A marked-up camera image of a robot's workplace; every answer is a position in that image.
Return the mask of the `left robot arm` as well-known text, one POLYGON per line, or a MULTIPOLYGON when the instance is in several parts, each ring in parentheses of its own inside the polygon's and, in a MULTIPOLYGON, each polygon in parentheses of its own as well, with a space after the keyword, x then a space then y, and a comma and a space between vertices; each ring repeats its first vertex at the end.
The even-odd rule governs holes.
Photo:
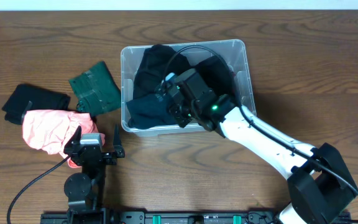
POLYGON ((106 167, 115 166, 118 159, 125 157, 117 126, 114 129, 113 150, 103 152, 102 147, 100 133, 82 134, 80 126, 64 147, 63 152, 81 167, 81 172, 69 176, 64 184, 69 223, 119 222, 119 216, 101 205, 106 167))

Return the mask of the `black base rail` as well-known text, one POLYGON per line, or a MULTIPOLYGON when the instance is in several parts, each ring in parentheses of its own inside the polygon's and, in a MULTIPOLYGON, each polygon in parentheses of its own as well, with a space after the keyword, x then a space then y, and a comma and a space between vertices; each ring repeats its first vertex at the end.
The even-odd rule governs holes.
POLYGON ((99 209, 87 212, 45 212, 40 224, 280 224, 271 211, 245 213, 156 213, 117 212, 99 209))

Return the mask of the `clear plastic storage bin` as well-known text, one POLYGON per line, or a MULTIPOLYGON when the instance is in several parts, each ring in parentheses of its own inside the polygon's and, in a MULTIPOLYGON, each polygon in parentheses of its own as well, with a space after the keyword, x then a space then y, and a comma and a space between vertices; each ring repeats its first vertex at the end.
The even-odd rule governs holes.
MULTIPOLYGON (((250 112, 257 114, 255 108, 252 82, 247 60, 246 45, 239 39, 214 40, 207 42, 189 42, 170 44, 169 46, 178 51, 191 45, 207 47, 218 53, 226 61, 230 70, 234 73, 234 81, 241 96, 241 103, 250 112)), ((128 46, 121 51, 121 126, 128 133, 134 133, 139 137, 158 136, 160 134, 192 133, 204 131, 196 121, 192 121, 185 128, 178 125, 156 126, 150 129, 137 129, 129 126, 131 115, 127 109, 127 102, 134 98, 134 80, 142 61, 144 51, 151 45, 128 46)))

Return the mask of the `black garment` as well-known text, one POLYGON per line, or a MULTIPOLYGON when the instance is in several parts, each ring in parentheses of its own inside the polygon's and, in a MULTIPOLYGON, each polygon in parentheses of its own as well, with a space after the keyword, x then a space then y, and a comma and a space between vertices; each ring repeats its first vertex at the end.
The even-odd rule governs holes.
POLYGON ((171 47, 160 44, 145 50, 134 79, 134 99, 153 93, 163 80, 165 69, 169 73, 173 72, 180 75, 194 68, 218 96, 234 94, 234 87, 232 85, 233 73, 228 65, 220 60, 218 56, 214 55, 196 65, 190 65, 188 59, 182 54, 177 55, 170 62, 170 58, 175 53, 176 51, 171 47))

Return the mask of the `dark navy cloth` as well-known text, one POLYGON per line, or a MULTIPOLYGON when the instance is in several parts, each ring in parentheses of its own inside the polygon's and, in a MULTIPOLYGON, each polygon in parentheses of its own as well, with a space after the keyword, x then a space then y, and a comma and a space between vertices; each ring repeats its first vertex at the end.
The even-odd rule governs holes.
POLYGON ((168 111, 170 99, 167 95, 148 94, 126 103, 131 118, 130 128, 149 129, 156 126, 176 124, 168 111))

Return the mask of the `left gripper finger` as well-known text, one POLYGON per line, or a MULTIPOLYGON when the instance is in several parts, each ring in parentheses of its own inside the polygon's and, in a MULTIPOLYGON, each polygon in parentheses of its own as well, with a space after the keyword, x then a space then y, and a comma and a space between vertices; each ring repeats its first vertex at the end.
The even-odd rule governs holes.
POLYGON ((64 149, 74 149, 77 145, 79 145, 81 139, 81 131, 81 126, 78 126, 72 137, 65 144, 64 149))
POLYGON ((115 125, 114 127, 113 147, 114 147, 114 152, 122 152, 122 142, 119 135, 118 125, 115 125))

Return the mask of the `black cloth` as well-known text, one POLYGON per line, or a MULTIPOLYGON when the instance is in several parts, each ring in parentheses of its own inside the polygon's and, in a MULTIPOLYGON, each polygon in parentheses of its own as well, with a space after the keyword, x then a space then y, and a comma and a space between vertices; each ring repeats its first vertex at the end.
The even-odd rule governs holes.
POLYGON ((6 121, 21 125, 30 110, 66 110, 69 103, 67 94, 23 83, 16 86, 2 110, 6 121))

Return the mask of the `dark green cloth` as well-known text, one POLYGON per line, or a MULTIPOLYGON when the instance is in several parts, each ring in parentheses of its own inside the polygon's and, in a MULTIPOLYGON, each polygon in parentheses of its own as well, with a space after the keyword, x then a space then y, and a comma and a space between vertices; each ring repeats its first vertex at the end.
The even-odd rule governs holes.
POLYGON ((121 91, 113 80, 105 61, 69 79, 78 102, 76 110, 91 117, 109 113, 121 107, 121 91))

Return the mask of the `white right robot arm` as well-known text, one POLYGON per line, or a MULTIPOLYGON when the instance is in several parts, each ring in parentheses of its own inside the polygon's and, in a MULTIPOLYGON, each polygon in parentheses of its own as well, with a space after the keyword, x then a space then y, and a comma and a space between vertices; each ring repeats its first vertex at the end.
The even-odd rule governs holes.
POLYGON ((180 127, 197 121, 207 131, 237 142, 269 163, 287 181, 290 203, 279 223, 350 223, 342 213, 357 187, 332 145, 320 147, 293 139, 239 103, 233 89, 216 91, 194 69, 171 73, 156 87, 180 127))

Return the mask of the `salmon pink cloth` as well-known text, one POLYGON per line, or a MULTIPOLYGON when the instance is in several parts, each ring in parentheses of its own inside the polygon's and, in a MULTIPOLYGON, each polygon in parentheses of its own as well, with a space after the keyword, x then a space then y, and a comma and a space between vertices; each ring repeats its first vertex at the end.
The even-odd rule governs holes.
POLYGON ((77 127, 83 134, 98 133, 96 123, 88 113, 63 110, 32 110, 26 112, 22 123, 22 137, 26 144, 48 154, 67 155, 65 144, 74 135, 77 127))

